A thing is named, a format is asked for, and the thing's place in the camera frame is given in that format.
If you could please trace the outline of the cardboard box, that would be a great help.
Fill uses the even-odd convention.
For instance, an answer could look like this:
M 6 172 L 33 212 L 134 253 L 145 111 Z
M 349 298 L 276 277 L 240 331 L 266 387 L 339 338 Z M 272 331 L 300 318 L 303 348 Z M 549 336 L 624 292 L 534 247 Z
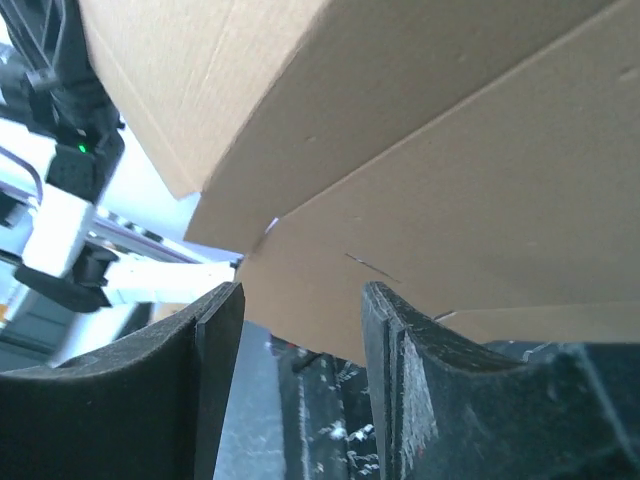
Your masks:
M 478 342 L 638 340 L 637 2 L 80 8 L 249 320 L 363 363 L 376 280 Z

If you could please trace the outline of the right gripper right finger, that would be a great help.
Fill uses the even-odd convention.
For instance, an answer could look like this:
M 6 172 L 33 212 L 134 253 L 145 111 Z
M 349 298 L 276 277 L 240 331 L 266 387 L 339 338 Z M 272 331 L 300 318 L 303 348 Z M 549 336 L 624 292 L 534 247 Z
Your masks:
M 361 323 L 385 479 L 635 479 L 634 343 L 475 343 L 381 282 Z

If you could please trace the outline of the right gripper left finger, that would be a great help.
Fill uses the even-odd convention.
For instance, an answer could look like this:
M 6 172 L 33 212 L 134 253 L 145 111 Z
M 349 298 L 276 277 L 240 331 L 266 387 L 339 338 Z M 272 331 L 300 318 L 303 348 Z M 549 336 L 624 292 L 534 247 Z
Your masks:
M 244 321 L 224 283 L 58 367 L 1 376 L 5 479 L 210 479 Z

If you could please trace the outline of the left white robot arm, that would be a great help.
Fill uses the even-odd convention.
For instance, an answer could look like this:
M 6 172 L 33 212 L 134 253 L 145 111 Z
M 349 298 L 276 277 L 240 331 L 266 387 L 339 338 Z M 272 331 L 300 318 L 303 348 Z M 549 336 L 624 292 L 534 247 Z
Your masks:
M 95 73 L 75 1 L 4 1 L 1 116 L 55 142 L 35 179 L 37 212 L 14 273 L 75 312 L 119 304 L 188 304 L 235 276 L 229 262 L 125 260 L 96 245 L 100 200 L 125 149 L 120 113 Z

